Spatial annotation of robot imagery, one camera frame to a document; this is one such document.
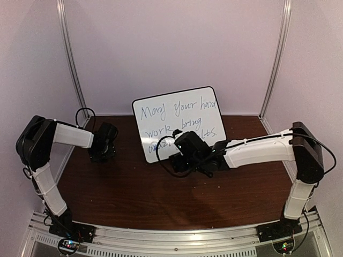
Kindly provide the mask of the white whiteboard with writing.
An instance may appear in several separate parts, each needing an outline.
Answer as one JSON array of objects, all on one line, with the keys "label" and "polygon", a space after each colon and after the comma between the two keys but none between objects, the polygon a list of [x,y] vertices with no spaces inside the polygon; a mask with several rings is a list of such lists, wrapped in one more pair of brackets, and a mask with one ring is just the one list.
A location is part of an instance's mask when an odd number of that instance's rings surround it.
[{"label": "white whiteboard with writing", "polygon": [[134,100],[132,109],[147,163],[158,161],[156,150],[161,160],[178,152],[172,138],[158,144],[162,137],[172,136],[175,129],[194,131],[209,146],[227,139],[211,86]]}]

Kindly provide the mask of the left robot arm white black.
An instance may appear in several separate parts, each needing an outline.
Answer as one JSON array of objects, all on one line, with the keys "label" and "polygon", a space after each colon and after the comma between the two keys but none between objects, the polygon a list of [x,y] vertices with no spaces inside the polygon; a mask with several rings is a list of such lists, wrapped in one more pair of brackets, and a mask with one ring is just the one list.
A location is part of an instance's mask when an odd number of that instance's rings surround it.
[{"label": "left robot arm white black", "polygon": [[70,211],[51,174],[50,154],[53,144],[87,149],[90,160],[99,163],[115,156],[114,140],[117,136],[117,127],[110,123],[102,123],[97,131],[90,132],[59,120],[35,115],[17,140],[16,152],[27,170],[26,176],[33,181],[50,213],[59,218],[55,226],[64,237],[73,237],[77,233],[77,226],[65,217]]}]

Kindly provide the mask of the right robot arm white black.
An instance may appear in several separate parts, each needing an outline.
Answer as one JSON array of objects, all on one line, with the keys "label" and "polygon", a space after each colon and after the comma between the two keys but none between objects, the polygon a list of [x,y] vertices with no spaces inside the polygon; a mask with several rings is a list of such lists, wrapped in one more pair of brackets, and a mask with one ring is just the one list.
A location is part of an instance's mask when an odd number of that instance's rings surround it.
[{"label": "right robot arm white black", "polygon": [[226,171],[245,165],[282,161],[293,170],[293,184],[286,200],[283,218],[275,224],[279,236],[295,228],[315,185],[324,177],[322,147],[302,122],[279,133],[262,137],[222,140],[209,146],[194,131],[177,135],[174,142],[178,153],[169,157],[175,172],[198,171],[213,177],[216,171]]}]

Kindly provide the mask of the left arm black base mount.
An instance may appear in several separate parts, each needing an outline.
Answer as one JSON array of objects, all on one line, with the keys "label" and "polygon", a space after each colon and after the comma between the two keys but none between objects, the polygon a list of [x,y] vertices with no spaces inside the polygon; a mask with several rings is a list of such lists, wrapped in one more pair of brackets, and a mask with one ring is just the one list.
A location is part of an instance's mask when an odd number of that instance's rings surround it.
[{"label": "left arm black base mount", "polygon": [[71,222],[69,224],[63,223],[59,217],[56,218],[53,216],[49,233],[71,239],[79,243],[92,243],[95,234],[95,227],[77,222]]}]

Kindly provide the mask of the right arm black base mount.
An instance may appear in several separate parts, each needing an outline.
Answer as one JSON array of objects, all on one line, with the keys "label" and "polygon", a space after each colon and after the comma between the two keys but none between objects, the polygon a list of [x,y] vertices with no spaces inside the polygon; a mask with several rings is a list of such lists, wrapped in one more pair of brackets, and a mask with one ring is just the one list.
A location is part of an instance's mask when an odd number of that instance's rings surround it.
[{"label": "right arm black base mount", "polygon": [[265,242],[285,237],[291,237],[294,234],[302,232],[300,220],[289,220],[283,218],[277,222],[262,224],[257,226],[259,241]]}]

